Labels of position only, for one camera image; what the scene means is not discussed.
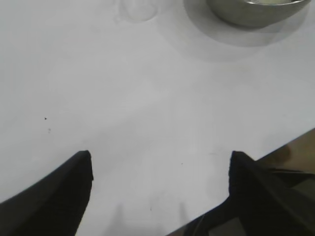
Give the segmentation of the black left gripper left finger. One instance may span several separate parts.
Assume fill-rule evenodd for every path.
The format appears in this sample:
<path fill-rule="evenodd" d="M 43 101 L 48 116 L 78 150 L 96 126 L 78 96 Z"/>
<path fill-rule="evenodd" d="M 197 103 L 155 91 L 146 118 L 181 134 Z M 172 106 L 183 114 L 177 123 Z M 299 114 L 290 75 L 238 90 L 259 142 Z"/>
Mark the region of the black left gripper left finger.
<path fill-rule="evenodd" d="M 76 235 L 93 180 L 90 152 L 77 152 L 49 175 L 0 204 L 0 234 Z"/>

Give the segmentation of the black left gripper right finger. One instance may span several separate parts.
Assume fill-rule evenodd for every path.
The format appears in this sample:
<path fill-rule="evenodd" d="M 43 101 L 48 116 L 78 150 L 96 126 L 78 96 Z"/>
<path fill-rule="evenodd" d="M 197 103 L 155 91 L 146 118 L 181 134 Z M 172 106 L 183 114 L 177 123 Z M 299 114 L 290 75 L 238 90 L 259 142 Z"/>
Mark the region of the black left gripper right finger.
<path fill-rule="evenodd" d="M 249 236 L 313 236 L 315 202 L 288 188 L 248 155 L 233 151 L 229 195 Z"/>

